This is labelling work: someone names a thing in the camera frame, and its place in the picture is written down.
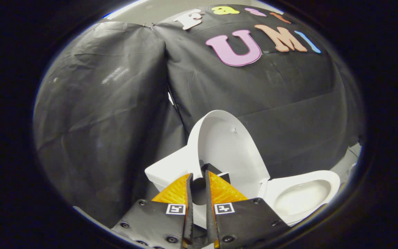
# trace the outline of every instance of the bolt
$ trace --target bolt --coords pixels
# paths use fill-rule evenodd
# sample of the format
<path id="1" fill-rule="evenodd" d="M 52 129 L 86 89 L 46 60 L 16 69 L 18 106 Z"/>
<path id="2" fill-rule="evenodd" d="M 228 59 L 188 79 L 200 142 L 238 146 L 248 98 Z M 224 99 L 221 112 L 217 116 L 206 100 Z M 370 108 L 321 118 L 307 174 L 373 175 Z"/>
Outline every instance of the bolt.
<path id="1" fill-rule="evenodd" d="M 260 198 L 253 199 L 254 204 L 259 204 L 262 200 Z"/>
<path id="2" fill-rule="evenodd" d="M 177 243 L 179 240 L 177 238 L 169 236 L 169 237 L 167 237 L 167 241 L 170 243 Z"/>
<path id="3" fill-rule="evenodd" d="M 139 244 L 143 244 L 144 246 L 148 246 L 148 244 L 143 242 L 143 241 L 137 240 L 136 242 L 139 243 Z"/>
<path id="4" fill-rule="evenodd" d="M 281 222 L 281 221 L 275 221 L 275 222 L 271 223 L 271 226 L 272 226 L 272 227 L 275 227 L 275 226 L 277 226 L 280 222 Z"/>
<path id="5" fill-rule="evenodd" d="M 231 237 L 231 236 L 225 236 L 225 237 L 222 239 L 222 241 L 224 241 L 225 243 L 231 242 L 231 241 L 233 241 L 233 240 L 234 240 L 234 238 Z"/>
<path id="6" fill-rule="evenodd" d="M 129 225 L 127 222 L 122 222 L 122 223 L 121 223 L 121 227 L 123 227 L 123 228 L 129 228 L 130 225 Z"/>

